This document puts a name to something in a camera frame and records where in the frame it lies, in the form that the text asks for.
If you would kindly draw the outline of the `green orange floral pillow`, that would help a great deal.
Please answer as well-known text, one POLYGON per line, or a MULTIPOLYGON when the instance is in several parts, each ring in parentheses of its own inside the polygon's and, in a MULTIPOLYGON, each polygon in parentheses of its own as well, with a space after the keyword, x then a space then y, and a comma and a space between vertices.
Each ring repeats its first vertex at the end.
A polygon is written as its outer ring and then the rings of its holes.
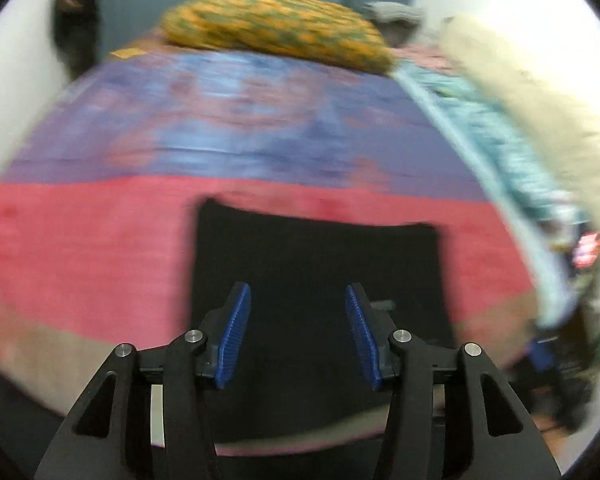
POLYGON ((370 21, 324 0, 188 0, 166 10, 160 27, 186 48, 262 52, 375 75, 394 65, 370 21))

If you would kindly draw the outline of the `pink purple satin bedspread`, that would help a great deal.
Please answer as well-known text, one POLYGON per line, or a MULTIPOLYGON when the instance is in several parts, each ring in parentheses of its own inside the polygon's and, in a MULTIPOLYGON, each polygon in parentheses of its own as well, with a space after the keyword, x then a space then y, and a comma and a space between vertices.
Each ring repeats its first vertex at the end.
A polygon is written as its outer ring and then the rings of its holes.
POLYGON ((0 372, 65 411, 119 339, 185 318, 185 209, 445 229, 452 334, 500 365, 550 305, 542 244, 417 87, 294 58, 121 50, 72 84, 0 177, 0 372))

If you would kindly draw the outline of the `cream padded headboard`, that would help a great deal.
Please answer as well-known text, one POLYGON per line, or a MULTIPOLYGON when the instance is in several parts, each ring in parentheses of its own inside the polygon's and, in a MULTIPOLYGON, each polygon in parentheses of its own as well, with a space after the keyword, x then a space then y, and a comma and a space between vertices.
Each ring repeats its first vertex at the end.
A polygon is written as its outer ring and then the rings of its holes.
POLYGON ((532 75, 505 40, 470 15, 446 21, 439 46, 459 72, 503 105, 600 229, 600 121, 532 75))

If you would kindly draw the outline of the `grey knitted cloth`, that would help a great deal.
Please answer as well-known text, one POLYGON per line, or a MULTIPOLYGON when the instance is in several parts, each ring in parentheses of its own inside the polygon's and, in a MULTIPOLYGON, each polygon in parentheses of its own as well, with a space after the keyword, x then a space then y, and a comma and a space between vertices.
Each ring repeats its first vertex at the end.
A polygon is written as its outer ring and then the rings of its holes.
POLYGON ((394 1, 371 1, 363 4, 364 14, 376 24, 403 23, 419 25, 424 11, 405 3, 394 1))

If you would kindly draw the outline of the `black pants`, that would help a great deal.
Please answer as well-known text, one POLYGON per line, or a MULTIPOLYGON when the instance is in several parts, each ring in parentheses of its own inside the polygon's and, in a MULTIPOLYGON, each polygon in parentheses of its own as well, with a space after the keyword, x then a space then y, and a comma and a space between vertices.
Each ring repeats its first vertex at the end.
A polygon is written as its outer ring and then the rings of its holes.
POLYGON ((439 245, 430 224, 360 226, 205 200, 196 218, 190 322, 198 326, 221 307, 236 283, 251 290, 235 375, 209 400, 215 440, 301 434, 387 403, 356 354, 346 315, 350 284, 390 302, 396 326, 453 347, 439 245))

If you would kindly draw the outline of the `teal floral blanket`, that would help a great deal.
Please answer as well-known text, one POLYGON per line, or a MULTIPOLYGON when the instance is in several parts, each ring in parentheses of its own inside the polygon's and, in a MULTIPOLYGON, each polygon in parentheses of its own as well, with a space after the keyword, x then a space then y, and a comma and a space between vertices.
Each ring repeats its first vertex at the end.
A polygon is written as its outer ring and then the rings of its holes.
POLYGON ((570 258, 588 216, 541 164, 526 136, 498 104, 457 75, 404 60, 394 79, 474 172, 513 233, 539 294, 542 330, 567 321, 578 299, 570 258))

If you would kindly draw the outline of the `black hanging bag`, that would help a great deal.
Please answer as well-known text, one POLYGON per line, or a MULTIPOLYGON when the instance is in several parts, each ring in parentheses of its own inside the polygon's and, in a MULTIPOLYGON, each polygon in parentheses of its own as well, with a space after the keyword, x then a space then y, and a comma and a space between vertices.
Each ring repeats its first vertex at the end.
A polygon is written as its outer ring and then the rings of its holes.
POLYGON ((80 78, 97 62, 99 22, 99 0, 54 2, 53 43, 72 80, 80 78))

